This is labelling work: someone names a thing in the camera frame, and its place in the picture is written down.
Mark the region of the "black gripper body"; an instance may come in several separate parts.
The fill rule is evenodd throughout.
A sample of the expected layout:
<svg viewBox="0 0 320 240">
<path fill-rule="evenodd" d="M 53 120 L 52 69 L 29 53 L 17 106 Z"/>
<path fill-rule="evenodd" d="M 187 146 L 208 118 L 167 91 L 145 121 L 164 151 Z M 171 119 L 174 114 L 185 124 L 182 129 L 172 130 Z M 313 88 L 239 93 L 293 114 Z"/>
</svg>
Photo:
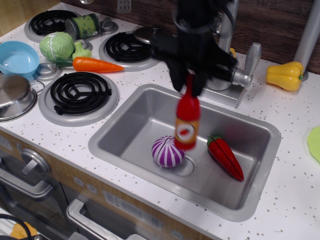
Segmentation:
<svg viewBox="0 0 320 240">
<path fill-rule="evenodd" d="M 164 61 L 176 74 L 192 70 L 197 74 L 228 75 L 237 60 L 215 41 L 211 24 L 192 28 L 176 23 L 177 35 L 155 33 L 152 56 Z"/>
</svg>

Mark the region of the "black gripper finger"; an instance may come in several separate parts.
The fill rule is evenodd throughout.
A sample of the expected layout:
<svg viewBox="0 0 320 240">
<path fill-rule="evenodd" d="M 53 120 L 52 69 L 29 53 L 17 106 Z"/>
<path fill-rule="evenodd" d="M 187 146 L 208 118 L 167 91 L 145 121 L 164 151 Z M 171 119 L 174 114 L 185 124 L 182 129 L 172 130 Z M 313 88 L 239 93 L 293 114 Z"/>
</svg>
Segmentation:
<svg viewBox="0 0 320 240">
<path fill-rule="evenodd" d="M 188 69 L 183 63 L 176 60 L 169 60 L 166 64 L 169 69 L 173 88 L 180 92 L 185 84 Z"/>
<path fill-rule="evenodd" d="M 192 96 L 197 97 L 201 94 L 207 81 L 211 80 L 212 72 L 209 68 L 192 69 L 194 72 L 192 84 Z"/>
</svg>

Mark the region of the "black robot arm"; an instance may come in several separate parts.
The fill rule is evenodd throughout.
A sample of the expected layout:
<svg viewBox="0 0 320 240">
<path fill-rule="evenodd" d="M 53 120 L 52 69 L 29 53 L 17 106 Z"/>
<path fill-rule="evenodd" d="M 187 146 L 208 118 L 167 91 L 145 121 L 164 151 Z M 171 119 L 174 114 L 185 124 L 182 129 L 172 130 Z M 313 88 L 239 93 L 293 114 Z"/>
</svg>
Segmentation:
<svg viewBox="0 0 320 240">
<path fill-rule="evenodd" d="M 191 87 L 194 97 L 201 94 L 212 77 L 227 81 L 231 78 L 238 61 L 222 50 L 213 36 L 219 12 L 225 12 L 235 23 L 227 4 L 227 0 L 179 0 L 174 17 L 177 36 L 157 33 L 152 37 L 151 54 L 166 63 L 176 91 L 181 91 L 190 71 L 194 72 Z"/>
</svg>

